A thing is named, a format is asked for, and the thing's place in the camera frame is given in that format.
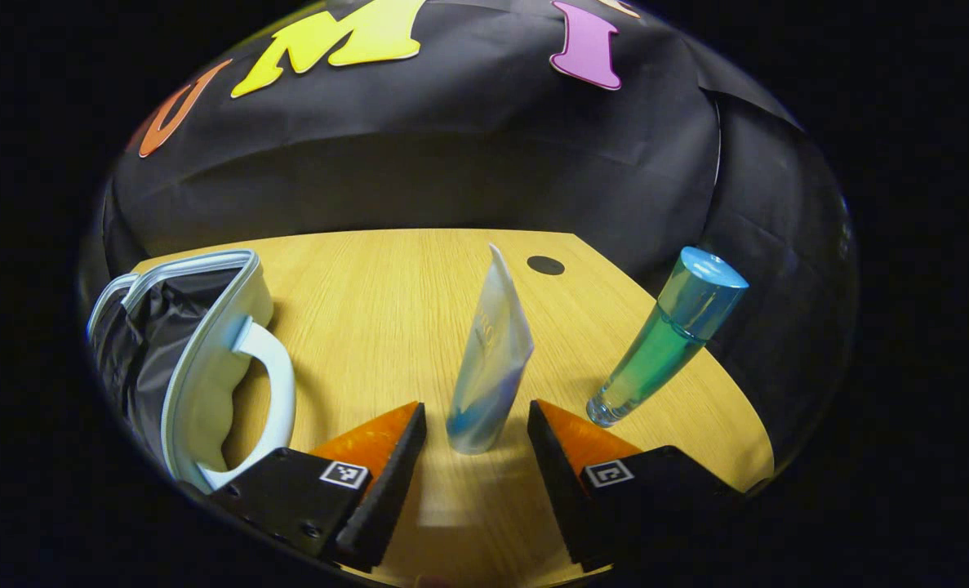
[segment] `black background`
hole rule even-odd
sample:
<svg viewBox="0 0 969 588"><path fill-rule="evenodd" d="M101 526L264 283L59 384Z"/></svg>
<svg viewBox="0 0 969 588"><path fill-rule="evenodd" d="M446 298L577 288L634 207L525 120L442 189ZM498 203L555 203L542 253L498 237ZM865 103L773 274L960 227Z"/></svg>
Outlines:
<svg viewBox="0 0 969 588"><path fill-rule="evenodd" d="M810 446L729 528L642 562L643 584L969 584L969 3L638 5L821 145L862 286L854 366ZM93 394L73 308L73 245L115 154L194 70L297 7L0 7L0 584L324 584L155 479Z"/></svg>

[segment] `blue bottle cap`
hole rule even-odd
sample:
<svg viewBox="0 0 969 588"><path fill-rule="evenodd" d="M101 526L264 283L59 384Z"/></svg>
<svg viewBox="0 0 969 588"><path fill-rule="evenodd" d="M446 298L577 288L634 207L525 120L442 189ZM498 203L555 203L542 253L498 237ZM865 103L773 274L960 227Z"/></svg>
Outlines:
<svg viewBox="0 0 969 588"><path fill-rule="evenodd" d="M685 247L657 302L683 330L708 341L747 287L749 283L722 258Z"/></svg>

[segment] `yellow letter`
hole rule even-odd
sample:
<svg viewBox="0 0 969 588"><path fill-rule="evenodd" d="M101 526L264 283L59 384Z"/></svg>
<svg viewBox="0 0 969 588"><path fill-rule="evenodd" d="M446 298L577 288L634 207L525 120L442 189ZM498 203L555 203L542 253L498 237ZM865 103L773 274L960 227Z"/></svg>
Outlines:
<svg viewBox="0 0 969 588"><path fill-rule="evenodd" d="M289 55L296 73L313 67L328 49L346 37L350 40L328 56L336 66L384 60L403 60L418 55L420 44L412 38L412 23L425 0L372 0L341 21L327 11L291 23L274 34L274 42L234 86L230 97L245 96L276 82L282 75L278 62Z"/></svg>
<svg viewBox="0 0 969 588"><path fill-rule="evenodd" d="M616 11L623 12L623 14L630 15L634 19L640 18L637 12L633 12L629 9L629 4L625 2L620 2L619 0L597 0L601 4L607 4L611 8L615 8Z"/></svg>

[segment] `black circle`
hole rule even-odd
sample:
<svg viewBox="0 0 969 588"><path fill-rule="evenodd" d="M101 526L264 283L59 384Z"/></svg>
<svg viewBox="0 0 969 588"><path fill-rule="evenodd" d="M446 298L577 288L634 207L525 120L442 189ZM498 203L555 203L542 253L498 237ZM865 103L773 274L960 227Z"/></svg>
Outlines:
<svg viewBox="0 0 969 588"><path fill-rule="evenodd" d="M563 264L547 256L528 257L528 267L536 272L547 275L560 275L563 273Z"/></svg>

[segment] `bag handle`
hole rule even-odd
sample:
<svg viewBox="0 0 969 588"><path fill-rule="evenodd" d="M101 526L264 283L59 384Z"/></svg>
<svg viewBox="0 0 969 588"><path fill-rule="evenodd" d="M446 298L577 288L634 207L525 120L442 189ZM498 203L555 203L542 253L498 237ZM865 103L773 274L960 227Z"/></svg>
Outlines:
<svg viewBox="0 0 969 588"><path fill-rule="evenodd" d="M267 368L267 376L270 377L270 412L259 442L237 468L216 472L198 462L198 469L212 491L230 483L271 451L287 447L291 442L291 429L295 425L295 373L291 370L291 358L282 342L259 324L253 323L252 317L248 317L238 333L233 352L249 354Z"/></svg>

